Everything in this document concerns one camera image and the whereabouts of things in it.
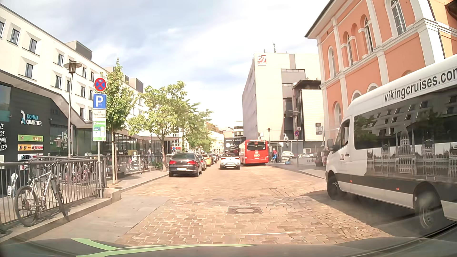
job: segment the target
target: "van door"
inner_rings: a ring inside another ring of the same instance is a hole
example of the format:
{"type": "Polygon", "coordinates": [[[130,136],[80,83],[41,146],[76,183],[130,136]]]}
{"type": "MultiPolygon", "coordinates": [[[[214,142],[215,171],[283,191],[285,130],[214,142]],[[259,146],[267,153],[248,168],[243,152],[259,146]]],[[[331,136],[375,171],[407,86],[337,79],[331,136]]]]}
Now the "van door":
{"type": "Polygon", "coordinates": [[[351,191],[351,171],[348,169],[350,167],[349,162],[351,161],[349,143],[349,126],[351,124],[351,118],[348,117],[341,123],[338,136],[336,137],[335,144],[338,146],[338,150],[334,158],[338,162],[338,171],[335,173],[336,180],[338,180],[338,185],[340,189],[345,192],[351,191]]]}

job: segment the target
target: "van side mirror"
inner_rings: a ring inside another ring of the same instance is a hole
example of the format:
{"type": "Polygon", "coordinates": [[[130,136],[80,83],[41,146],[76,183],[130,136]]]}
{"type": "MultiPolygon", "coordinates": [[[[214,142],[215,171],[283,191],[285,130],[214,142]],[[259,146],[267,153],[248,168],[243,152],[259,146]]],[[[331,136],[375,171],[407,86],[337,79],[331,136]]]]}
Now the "van side mirror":
{"type": "Polygon", "coordinates": [[[333,139],[327,139],[327,147],[329,148],[329,151],[333,151],[334,145],[333,145],[333,139]]]}

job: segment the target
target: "27 logo sign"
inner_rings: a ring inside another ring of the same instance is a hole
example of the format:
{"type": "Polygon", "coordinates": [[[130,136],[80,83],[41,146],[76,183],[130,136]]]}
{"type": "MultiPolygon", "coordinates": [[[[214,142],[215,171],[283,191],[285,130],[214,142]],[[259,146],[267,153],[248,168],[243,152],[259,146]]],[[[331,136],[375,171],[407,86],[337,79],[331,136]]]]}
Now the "27 logo sign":
{"type": "Polygon", "coordinates": [[[259,55],[257,57],[257,66],[266,66],[266,55],[259,55]]]}

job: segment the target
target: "red bus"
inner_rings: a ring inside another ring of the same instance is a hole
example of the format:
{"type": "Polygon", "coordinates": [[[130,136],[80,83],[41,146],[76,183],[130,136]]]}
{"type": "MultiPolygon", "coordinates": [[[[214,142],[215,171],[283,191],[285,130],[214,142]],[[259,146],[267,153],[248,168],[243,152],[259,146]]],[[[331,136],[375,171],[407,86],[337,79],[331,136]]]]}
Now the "red bus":
{"type": "Polygon", "coordinates": [[[268,143],[266,140],[248,139],[239,145],[241,164],[264,164],[268,162],[268,143]]]}

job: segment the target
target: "white van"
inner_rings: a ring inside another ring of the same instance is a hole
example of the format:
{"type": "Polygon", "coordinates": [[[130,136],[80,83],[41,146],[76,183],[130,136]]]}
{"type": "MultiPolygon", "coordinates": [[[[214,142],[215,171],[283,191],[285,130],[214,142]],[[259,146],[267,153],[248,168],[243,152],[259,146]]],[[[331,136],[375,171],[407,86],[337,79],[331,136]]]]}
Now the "white van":
{"type": "Polygon", "coordinates": [[[424,233],[457,221],[457,55],[355,99],[327,146],[332,199],[414,209],[424,233]]]}

